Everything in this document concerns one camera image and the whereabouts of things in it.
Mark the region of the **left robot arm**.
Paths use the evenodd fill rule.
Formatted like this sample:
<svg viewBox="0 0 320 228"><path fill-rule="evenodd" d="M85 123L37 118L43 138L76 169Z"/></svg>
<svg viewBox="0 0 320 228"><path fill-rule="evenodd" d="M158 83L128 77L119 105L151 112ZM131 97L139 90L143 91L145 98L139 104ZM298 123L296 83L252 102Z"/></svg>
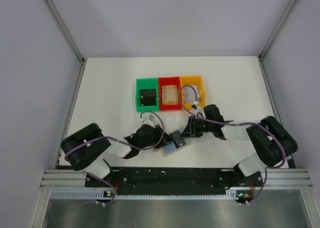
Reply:
<svg viewBox="0 0 320 228"><path fill-rule="evenodd" d="M165 133L158 124L143 124L122 141L104 136L100 127L92 123L65 138L60 147L65 160L71 164L73 170L83 170L99 178L105 178L112 172L104 158L105 154L131 159L142 150L160 149L173 141L173 137Z"/></svg>

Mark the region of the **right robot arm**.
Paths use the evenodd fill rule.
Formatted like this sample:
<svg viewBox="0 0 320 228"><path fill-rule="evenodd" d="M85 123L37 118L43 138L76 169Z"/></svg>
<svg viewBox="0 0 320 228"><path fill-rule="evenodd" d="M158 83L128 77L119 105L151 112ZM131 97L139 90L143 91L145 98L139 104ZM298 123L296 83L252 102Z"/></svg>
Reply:
<svg viewBox="0 0 320 228"><path fill-rule="evenodd" d="M298 145L293 137L273 117L267 116L256 122L236 123L226 121L219 108L212 104L200 107L194 103L182 138L200 138L212 133L221 140L247 140L254 153L233 167L234 183L242 184L262 169L281 167L288 156L295 153Z"/></svg>

